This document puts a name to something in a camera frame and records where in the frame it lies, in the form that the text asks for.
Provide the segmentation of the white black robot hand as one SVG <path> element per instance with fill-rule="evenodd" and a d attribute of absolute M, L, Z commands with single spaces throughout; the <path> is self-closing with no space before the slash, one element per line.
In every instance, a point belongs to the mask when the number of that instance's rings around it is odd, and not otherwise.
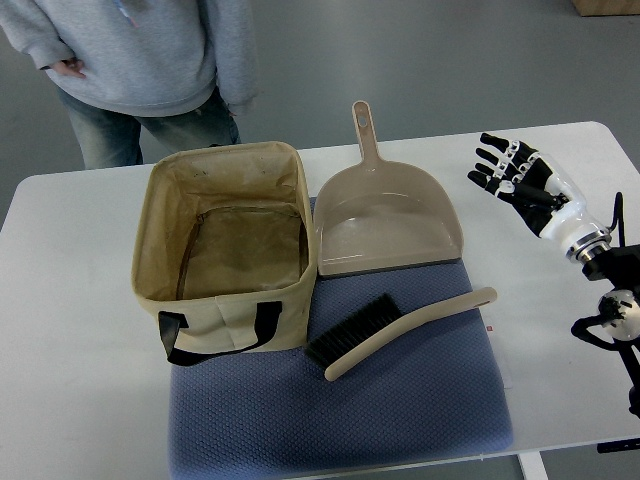
<path fill-rule="evenodd" d="M 480 136 L 481 159 L 467 177 L 511 205 L 537 237 L 582 264 L 611 249 L 610 229 L 587 210 L 584 195 L 549 156 L 519 140 Z"/>

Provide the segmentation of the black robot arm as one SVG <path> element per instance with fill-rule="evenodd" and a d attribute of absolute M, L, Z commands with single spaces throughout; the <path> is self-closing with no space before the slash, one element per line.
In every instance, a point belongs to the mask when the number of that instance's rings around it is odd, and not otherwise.
<path fill-rule="evenodd" d="M 618 192 L 612 225 L 592 233 L 572 249 L 590 281 L 607 280 L 612 290 L 598 302 L 597 313 L 576 320 L 571 333 L 602 350 L 619 354 L 631 380 L 629 411 L 639 414 L 639 246 L 625 237 L 624 197 Z"/>

